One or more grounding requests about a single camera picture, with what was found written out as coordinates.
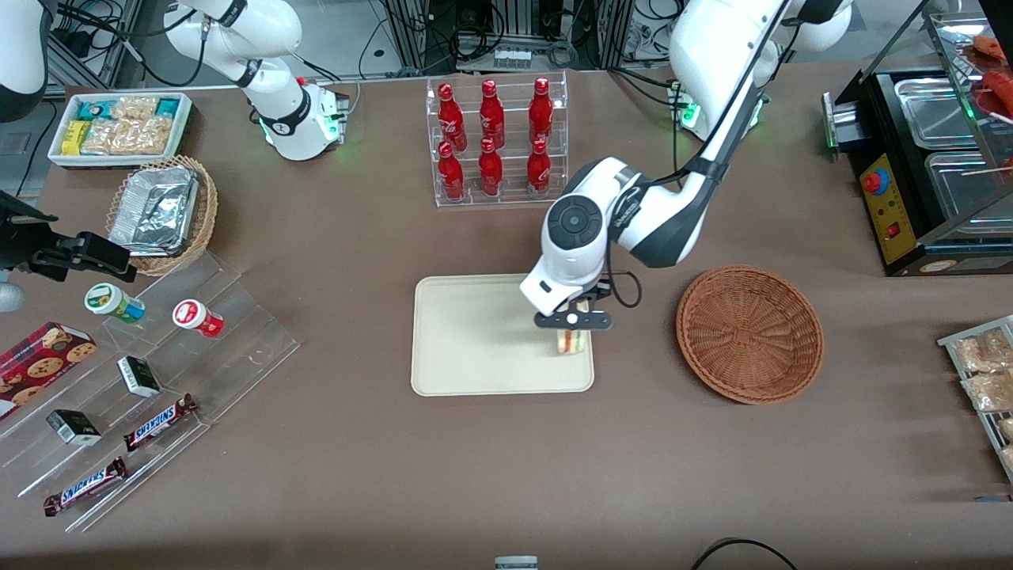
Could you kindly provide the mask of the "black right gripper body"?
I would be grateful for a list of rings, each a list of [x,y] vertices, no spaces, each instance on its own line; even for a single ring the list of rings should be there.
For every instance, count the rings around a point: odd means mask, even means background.
[[[32,262],[41,250],[57,241],[50,224],[58,221],[35,207],[1,192],[1,269],[12,271]]]

